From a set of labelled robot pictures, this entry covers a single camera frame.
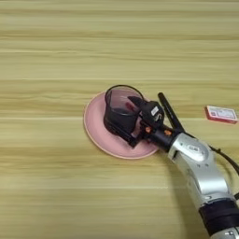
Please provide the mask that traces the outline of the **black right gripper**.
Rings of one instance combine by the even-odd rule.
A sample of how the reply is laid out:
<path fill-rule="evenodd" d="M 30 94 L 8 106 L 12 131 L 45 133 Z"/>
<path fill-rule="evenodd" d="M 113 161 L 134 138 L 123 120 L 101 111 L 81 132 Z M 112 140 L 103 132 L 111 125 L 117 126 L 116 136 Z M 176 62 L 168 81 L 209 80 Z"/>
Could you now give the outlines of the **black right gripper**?
<path fill-rule="evenodd" d="M 146 103 L 143 98 L 137 96 L 129 96 L 128 99 L 138 108 L 141 108 Z M 112 134 L 125 140 L 132 148 L 136 147 L 142 140 L 145 140 L 163 149 L 165 152 L 169 151 L 178 136 L 178 129 L 170 128 L 164 124 L 160 127 L 153 127 L 142 119 L 140 120 L 139 134 L 136 137 L 132 137 L 116 125 L 109 124 L 107 129 Z"/>

